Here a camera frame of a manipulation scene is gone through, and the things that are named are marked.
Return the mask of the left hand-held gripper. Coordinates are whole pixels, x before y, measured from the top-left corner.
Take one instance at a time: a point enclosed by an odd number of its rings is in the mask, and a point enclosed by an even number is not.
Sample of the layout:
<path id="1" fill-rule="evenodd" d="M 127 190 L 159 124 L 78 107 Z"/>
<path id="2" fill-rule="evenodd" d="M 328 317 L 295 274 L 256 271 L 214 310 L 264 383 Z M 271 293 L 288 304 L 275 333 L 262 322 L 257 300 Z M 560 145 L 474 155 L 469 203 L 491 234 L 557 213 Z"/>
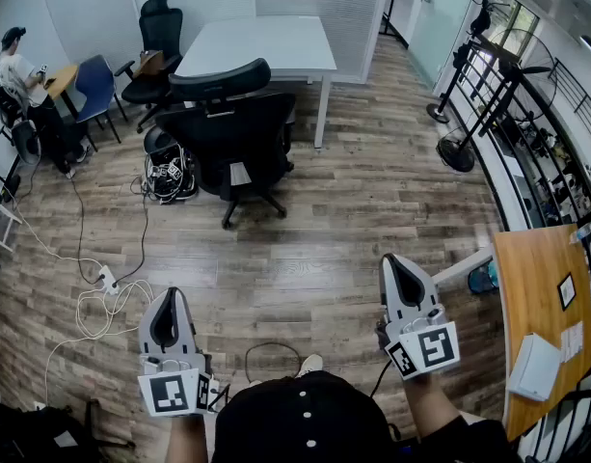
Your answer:
<path id="1" fill-rule="evenodd" d="M 188 356 L 141 357 L 143 371 L 138 381 L 148 413 L 152 417 L 179 417 L 212 411 L 220 383 L 210 372 L 210 357 L 196 353 L 187 299 L 179 288 L 168 288 L 148 306 L 138 332 L 143 353 Z"/>

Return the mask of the black mesh office chair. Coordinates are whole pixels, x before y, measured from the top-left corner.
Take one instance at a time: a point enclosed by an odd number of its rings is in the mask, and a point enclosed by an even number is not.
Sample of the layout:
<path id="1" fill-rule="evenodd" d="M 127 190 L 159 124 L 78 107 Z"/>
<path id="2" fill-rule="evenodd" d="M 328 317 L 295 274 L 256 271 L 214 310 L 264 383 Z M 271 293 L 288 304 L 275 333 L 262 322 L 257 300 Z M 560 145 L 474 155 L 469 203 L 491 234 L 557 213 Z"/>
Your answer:
<path id="1" fill-rule="evenodd" d="M 262 94 L 272 72 L 257 58 L 232 70 L 200 76 L 171 73 L 173 99 L 193 102 L 156 117 L 157 125 L 188 150 L 199 188 L 228 203 L 222 228 L 240 201 L 258 196 L 287 215 L 271 189 L 294 169 L 288 160 L 291 133 L 287 126 L 296 96 Z"/>

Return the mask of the black open equipment case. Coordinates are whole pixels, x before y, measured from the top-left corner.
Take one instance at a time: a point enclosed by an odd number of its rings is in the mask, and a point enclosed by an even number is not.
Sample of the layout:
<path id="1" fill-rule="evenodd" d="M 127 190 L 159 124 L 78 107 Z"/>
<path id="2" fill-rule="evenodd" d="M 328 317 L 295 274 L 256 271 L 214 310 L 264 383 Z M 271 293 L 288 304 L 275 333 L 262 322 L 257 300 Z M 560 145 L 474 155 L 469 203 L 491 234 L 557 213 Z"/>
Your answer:
<path id="1" fill-rule="evenodd" d="M 198 193 L 191 153 L 158 126 L 145 136 L 143 190 L 160 204 L 186 201 Z"/>

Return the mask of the white power strip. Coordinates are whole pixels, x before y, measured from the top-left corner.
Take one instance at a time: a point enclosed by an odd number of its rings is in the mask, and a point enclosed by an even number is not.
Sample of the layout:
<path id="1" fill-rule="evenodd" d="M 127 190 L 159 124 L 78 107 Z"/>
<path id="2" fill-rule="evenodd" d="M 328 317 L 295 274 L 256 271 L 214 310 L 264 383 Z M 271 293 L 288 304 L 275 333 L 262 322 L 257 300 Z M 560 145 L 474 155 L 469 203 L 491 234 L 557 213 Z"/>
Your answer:
<path id="1" fill-rule="evenodd" d="M 104 291 L 109 295 L 118 295 L 120 288 L 113 273 L 107 265 L 103 265 L 99 270 L 99 278 L 103 283 Z"/>

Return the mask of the blue plastic chair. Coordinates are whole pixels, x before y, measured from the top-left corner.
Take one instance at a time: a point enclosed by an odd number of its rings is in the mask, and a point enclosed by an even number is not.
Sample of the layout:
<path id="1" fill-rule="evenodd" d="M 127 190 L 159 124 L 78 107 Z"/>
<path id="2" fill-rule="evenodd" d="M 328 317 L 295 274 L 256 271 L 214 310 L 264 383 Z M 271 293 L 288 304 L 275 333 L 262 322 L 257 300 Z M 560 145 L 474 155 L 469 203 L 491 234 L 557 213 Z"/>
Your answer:
<path id="1" fill-rule="evenodd" d="M 101 54 L 97 54 L 81 63 L 77 71 L 74 86 L 86 100 L 80 112 L 68 127 L 80 133 L 80 124 L 90 120 L 95 120 L 98 126 L 101 127 L 98 118 L 104 116 L 116 140 L 120 144 L 121 138 L 109 113 L 111 102 L 116 102 L 126 122 L 128 122 L 128 118 L 121 106 L 117 94 L 115 75 L 107 60 Z"/>

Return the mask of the teal waste bin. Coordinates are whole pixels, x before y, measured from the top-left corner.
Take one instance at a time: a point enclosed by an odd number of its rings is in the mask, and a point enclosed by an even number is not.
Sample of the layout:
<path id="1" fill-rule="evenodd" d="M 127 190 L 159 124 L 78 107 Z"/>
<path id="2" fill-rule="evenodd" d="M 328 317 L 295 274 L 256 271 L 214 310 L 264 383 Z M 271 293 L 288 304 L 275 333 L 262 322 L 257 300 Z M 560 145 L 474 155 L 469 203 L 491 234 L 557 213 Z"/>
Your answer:
<path id="1" fill-rule="evenodd" d="M 489 293 L 498 289 L 498 276 L 495 263 L 487 263 L 471 270 L 468 275 L 468 287 L 473 294 Z"/>

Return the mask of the black backpack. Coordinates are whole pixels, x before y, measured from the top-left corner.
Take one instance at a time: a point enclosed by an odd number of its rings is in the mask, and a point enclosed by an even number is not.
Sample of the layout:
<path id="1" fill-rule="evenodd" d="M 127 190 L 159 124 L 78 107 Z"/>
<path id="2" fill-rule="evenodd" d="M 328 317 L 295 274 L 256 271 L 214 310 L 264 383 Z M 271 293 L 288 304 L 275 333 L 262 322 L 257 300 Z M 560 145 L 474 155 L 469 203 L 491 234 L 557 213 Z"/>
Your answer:
<path id="1" fill-rule="evenodd" d="M 0 455 L 13 463 L 100 463 L 97 442 L 64 409 L 21 411 L 0 403 Z"/>

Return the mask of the white square table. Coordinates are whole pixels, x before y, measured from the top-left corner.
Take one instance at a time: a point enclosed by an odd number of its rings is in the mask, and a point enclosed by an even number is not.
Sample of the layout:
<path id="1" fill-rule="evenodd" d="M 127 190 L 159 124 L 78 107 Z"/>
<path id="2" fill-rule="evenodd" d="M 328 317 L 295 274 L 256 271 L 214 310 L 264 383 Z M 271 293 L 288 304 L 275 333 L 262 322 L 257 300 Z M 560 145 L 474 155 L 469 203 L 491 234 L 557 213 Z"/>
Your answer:
<path id="1" fill-rule="evenodd" d="M 239 68 L 257 58 L 265 59 L 275 79 L 321 82 L 314 137 L 314 146 L 320 149 L 337 68 L 318 16 L 255 16 L 210 22 L 203 26 L 176 73 L 204 76 Z"/>

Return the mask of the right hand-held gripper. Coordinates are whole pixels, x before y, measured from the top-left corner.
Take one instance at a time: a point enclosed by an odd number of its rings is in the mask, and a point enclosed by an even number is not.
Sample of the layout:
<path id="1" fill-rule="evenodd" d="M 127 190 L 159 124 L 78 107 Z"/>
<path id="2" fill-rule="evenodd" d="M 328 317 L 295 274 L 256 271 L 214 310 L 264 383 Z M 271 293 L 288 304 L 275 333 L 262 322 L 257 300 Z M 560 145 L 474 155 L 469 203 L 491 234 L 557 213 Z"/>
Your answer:
<path id="1" fill-rule="evenodd" d="M 432 277 L 418 264 L 396 254 L 380 261 L 379 286 L 387 321 L 376 334 L 381 350 L 403 380 L 452 366 L 460 361 L 454 321 L 439 305 Z"/>

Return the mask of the brown bag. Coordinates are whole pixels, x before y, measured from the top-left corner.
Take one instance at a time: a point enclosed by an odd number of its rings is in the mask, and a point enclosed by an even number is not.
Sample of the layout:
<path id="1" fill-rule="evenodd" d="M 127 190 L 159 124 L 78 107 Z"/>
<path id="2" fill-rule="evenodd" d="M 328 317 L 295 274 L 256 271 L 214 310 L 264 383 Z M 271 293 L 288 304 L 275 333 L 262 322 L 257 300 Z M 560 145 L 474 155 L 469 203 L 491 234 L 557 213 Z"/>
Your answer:
<path id="1" fill-rule="evenodd" d="M 140 64 L 133 71 L 133 78 L 141 75 L 159 75 L 164 66 L 164 55 L 162 50 L 144 50 L 140 54 Z"/>

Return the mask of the person's black shirt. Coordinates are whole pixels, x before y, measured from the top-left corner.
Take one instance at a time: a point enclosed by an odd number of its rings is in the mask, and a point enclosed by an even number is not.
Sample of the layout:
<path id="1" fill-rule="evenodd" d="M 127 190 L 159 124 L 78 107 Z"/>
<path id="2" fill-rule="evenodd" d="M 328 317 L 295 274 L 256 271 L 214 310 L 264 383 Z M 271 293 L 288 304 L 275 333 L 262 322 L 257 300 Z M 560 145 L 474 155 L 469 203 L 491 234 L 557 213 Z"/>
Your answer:
<path id="1" fill-rule="evenodd" d="M 216 419 L 212 463 L 522 463 L 502 425 L 462 416 L 412 449 L 376 401 L 326 371 L 247 388 Z"/>

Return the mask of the person's left forearm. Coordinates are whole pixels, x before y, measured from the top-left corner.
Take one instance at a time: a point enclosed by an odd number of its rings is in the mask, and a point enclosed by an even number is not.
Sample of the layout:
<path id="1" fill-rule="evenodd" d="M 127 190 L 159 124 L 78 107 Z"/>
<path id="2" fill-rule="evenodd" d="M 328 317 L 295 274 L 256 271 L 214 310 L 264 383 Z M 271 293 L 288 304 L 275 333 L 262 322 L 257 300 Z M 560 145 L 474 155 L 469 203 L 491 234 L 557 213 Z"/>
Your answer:
<path id="1" fill-rule="evenodd" d="M 202 415 L 172 418 L 165 463 L 209 463 Z"/>

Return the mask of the black framed sign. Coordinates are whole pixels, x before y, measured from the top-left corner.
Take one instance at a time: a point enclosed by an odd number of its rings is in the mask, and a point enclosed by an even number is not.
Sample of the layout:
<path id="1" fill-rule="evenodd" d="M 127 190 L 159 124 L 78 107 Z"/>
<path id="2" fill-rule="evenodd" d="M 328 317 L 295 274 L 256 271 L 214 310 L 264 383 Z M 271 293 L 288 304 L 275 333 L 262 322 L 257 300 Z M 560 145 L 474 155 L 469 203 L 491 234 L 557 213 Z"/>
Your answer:
<path id="1" fill-rule="evenodd" d="M 559 299 L 563 311 L 566 311 L 569 305 L 576 297 L 576 290 L 572 273 L 569 273 L 557 286 Z"/>

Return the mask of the white box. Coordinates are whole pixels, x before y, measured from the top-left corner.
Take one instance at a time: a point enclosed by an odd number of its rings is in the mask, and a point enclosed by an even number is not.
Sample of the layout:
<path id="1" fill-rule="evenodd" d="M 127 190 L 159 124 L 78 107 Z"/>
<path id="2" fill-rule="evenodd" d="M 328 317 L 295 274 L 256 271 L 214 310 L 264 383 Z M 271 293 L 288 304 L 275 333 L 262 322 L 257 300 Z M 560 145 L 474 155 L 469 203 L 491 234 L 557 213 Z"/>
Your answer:
<path id="1" fill-rule="evenodd" d="M 523 339 L 507 391 L 534 401 L 547 401 L 561 365 L 561 350 L 537 334 Z"/>

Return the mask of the round wooden table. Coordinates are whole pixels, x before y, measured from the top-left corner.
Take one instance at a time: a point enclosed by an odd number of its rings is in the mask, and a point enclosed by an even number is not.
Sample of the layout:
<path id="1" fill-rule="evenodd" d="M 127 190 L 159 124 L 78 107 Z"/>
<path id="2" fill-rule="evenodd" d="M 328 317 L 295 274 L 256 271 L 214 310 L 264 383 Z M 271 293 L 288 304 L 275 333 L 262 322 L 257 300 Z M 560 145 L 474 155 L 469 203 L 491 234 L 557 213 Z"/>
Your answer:
<path id="1" fill-rule="evenodd" d="M 57 70 L 44 84 L 44 88 L 51 99 L 60 98 L 75 120 L 78 118 L 78 111 L 67 93 L 67 88 L 74 83 L 78 70 L 79 66 L 77 64 L 66 66 Z"/>

